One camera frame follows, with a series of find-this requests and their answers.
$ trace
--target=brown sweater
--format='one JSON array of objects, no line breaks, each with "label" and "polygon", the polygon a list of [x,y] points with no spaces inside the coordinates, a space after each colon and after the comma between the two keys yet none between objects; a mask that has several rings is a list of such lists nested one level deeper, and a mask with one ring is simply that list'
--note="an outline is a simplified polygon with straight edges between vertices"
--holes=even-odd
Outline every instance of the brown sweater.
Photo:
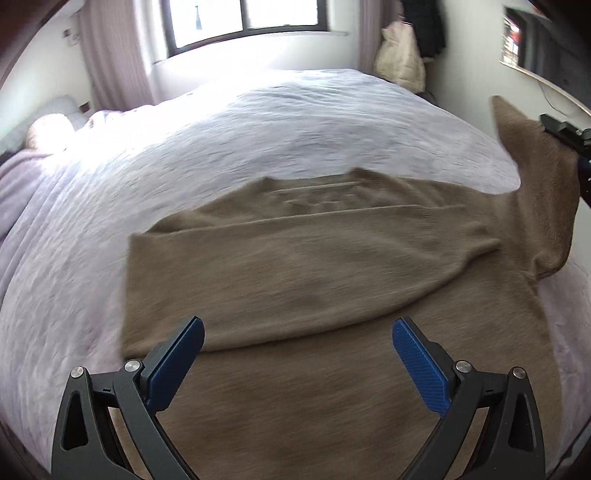
[{"label": "brown sweater", "polygon": [[479,370],[524,367],[551,456],[561,391],[536,281],[569,254],[576,154],[504,100],[493,109],[515,192],[361,169],[264,178],[131,238],[124,357],[180,319],[205,323],[158,415],[202,480],[397,478],[438,419],[391,346],[404,315]]}]

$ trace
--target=metal screw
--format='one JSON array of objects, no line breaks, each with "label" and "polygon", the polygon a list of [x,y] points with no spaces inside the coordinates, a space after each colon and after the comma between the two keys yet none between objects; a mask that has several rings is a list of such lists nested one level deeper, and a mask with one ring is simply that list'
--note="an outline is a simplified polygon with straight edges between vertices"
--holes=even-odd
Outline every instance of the metal screw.
[{"label": "metal screw", "polygon": [[472,366],[470,363],[466,362],[465,360],[460,360],[456,363],[457,371],[462,372],[463,374],[467,374],[470,370],[472,370]]},{"label": "metal screw", "polygon": [[82,367],[75,367],[70,372],[70,376],[72,378],[78,378],[78,377],[81,377],[83,373],[84,373],[84,369]]},{"label": "metal screw", "polygon": [[125,364],[125,370],[128,372],[135,372],[139,368],[139,362],[137,360],[130,360]]},{"label": "metal screw", "polygon": [[525,378],[526,373],[525,370],[523,370],[521,367],[515,367],[513,369],[513,375],[522,380]]}]

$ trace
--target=bed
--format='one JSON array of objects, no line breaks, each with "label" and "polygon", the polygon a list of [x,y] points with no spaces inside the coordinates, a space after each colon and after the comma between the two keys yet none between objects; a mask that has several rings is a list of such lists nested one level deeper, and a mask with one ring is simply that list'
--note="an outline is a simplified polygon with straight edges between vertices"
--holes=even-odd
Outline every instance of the bed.
[{"label": "bed", "polygon": [[[0,166],[8,212],[0,213],[1,422],[50,469],[70,370],[121,367],[131,233],[252,178],[355,166],[489,193],[519,186],[495,140],[353,70],[271,72],[158,106],[99,112],[63,153],[21,151]],[[549,468],[591,417],[589,280],[572,252],[539,285],[563,387],[560,446]]]}]

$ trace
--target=pink curtain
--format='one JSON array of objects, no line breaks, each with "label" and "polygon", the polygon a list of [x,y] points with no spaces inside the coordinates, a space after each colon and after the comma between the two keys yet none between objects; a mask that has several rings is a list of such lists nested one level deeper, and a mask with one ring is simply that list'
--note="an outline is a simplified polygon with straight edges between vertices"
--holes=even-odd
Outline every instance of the pink curtain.
[{"label": "pink curtain", "polygon": [[80,39],[96,110],[131,110],[155,98],[139,40],[134,0],[87,0]]},{"label": "pink curtain", "polygon": [[359,0],[359,70],[374,73],[382,28],[402,17],[401,0]]}]

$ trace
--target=white wall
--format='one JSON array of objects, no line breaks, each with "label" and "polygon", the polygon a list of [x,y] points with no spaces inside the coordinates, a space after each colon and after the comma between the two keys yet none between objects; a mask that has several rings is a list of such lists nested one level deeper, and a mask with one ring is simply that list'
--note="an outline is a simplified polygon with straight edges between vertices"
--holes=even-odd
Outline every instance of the white wall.
[{"label": "white wall", "polygon": [[268,69],[356,68],[359,2],[329,0],[331,32],[294,32],[237,38],[196,48],[154,66],[162,100],[216,79]]},{"label": "white wall", "polygon": [[441,0],[448,46],[427,65],[427,89],[438,105],[492,137],[492,95],[504,96],[532,118],[549,113],[581,128],[591,127],[591,118],[564,96],[543,87],[550,102],[567,116],[552,109],[536,80],[499,62],[505,6],[533,11],[527,0]]},{"label": "white wall", "polygon": [[78,105],[91,100],[80,45],[70,47],[62,36],[74,28],[71,13],[64,10],[35,35],[0,89],[0,138],[56,96],[71,95]]}]

